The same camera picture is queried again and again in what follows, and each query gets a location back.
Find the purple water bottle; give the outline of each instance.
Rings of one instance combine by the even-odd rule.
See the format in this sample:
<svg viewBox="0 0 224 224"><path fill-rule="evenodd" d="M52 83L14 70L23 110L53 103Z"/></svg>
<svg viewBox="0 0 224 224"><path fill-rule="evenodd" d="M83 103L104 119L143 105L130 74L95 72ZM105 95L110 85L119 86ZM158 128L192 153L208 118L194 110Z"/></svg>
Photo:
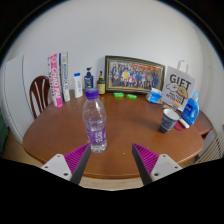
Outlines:
<svg viewBox="0 0 224 224"><path fill-rule="evenodd" d="M99 100L99 89L86 89L86 102L83 106L82 118L86 127L91 150L104 152L107 147L106 111Z"/></svg>

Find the chair back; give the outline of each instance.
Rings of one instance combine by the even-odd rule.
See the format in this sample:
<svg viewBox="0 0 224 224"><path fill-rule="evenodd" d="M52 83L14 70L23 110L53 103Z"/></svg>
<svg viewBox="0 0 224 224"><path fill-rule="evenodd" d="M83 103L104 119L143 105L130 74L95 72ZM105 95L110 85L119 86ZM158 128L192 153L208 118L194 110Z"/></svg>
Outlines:
<svg viewBox="0 0 224 224"><path fill-rule="evenodd" d="M50 89L49 78L46 76L38 76L33 80L30 85L30 104L33 116L36 119L37 114L33 104L32 93L38 105L39 112L41 113L48 105L48 91Z"/></svg>

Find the blue cup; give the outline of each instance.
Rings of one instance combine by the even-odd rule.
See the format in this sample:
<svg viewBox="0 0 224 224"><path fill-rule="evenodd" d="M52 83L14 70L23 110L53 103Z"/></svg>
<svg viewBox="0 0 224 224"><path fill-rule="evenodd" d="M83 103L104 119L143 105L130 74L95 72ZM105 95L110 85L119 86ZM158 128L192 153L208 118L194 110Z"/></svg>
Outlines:
<svg viewBox="0 0 224 224"><path fill-rule="evenodd" d="M163 117L161 120L161 124L159 130L162 133L168 133L176 122L179 120L179 115L171 109L165 109L163 111Z"/></svg>

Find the white bottle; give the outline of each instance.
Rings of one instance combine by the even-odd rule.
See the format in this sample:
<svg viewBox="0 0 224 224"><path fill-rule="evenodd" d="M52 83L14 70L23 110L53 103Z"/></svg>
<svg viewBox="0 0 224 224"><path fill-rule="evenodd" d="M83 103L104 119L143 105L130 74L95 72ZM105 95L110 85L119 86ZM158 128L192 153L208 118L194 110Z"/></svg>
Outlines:
<svg viewBox="0 0 224 224"><path fill-rule="evenodd" d="M83 91L82 91L82 80L80 73L74 74L74 84L75 84L75 98L81 97L83 95Z"/></svg>
<svg viewBox="0 0 224 224"><path fill-rule="evenodd" d="M86 127L91 150L104 152L107 147L106 111L99 100L99 89L86 89L86 102L83 106L82 118Z"/></svg>

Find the framed photo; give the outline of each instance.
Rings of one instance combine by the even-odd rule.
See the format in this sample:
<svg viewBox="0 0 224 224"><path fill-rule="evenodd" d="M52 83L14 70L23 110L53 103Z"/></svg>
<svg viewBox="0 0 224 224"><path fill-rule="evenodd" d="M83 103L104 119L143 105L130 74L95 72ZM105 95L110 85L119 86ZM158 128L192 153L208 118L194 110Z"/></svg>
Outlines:
<svg viewBox="0 0 224 224"><path fill-rule="evenodd" d="M162 91L165 66L136 58L105 56L106 92Z"/></svg>

